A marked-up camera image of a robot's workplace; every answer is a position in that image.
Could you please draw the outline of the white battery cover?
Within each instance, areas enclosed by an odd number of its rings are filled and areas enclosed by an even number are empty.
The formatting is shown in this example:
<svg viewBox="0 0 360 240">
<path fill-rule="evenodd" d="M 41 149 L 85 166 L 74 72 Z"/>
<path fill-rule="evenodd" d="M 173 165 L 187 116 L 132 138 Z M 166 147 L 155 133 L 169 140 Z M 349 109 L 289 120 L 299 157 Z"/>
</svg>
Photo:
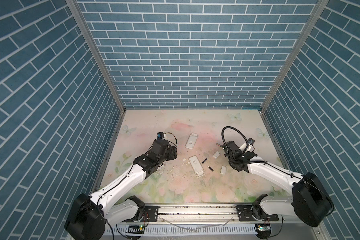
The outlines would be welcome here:
<svg viewBox="0 0 360 240">
<path fill-rule="evenodd" d="M 227 173 L 227 167 L 226 166 L 222 166 L 221 167 L 221 175 L 225 175 Z"/>
<path fill-rule="evenodd" d="M 217 159 L 220 155 L 221 155 L 221 153 L 220 153 L 219 151 L 216 151 L 216 152 L 213 154 L 213 158 Z"/>
</svg>

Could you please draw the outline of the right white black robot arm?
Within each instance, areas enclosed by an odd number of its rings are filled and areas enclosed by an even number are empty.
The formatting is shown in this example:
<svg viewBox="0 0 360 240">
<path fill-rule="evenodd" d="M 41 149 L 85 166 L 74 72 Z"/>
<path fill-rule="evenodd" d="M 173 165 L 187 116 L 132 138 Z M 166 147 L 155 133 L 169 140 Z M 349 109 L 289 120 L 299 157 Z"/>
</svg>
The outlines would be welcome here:
<svg viewBox="0 0 360 240">
<path fill-rule="evenodd" d="M 254 218 L 262 221 L 271 215 L 286 215 L 317 227 L 333 212 L 335 205 L 315 174 L 300 174 L 274 165 L 248 151 L 248 146 L 238 147 L 233 141 L 223 144 L 229 165 L 238 172 L 262 177 L 288 193 L 287 197 L 260 195 L 252 203 Z"/>
</svg>

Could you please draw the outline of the white remote control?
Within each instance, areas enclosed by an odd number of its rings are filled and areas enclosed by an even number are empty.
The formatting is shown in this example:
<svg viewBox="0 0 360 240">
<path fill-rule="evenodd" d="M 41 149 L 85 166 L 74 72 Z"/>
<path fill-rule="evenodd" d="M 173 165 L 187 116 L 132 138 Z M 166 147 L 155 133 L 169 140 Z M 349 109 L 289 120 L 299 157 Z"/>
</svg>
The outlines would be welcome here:
<svg viewBox="0 0 360 240">
<path fill-rule="evenodd" d="M 185 145 L 186 149 L 192 150 L 195 147 L 198 136 L 199 135 L 196 134 L 196 133 L 191 133 L 190 134 L 190 136 L 189 136 L 189 138 L 187 140 L 187 143 Z"/>
<path fill-rule="evenodd" d="M 192 156 L 189 158 L 189 162 L 193 168 L 193 171 L 195 173 L 195 175 L 200 178 L 202 176 L 205 175 L 204 169 L 199 161 L 199 159 L 197 158 L 197 156 Z"/>
</svg>

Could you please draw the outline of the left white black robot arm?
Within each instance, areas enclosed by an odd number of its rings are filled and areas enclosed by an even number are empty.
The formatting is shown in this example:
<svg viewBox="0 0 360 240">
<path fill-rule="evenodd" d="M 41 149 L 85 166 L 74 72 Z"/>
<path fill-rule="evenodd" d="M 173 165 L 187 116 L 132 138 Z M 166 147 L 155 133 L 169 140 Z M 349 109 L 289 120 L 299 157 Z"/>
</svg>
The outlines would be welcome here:
<svg viewBox="0 0 360 240">
<path fill-rule="evenodd" d="M 177 158 L 177 145 L 164 138 L 153 141 L 148 151 L 116 180 L 90 195 L 80 194 L 73 201 L 64 228 L 75 240 L 99 240 L 106 229 L 124 221 L 149 219 L 145 203 L 138 197 L 118 201 L 136 185 L 155 173 L 166 161 Z"/>
</svg>

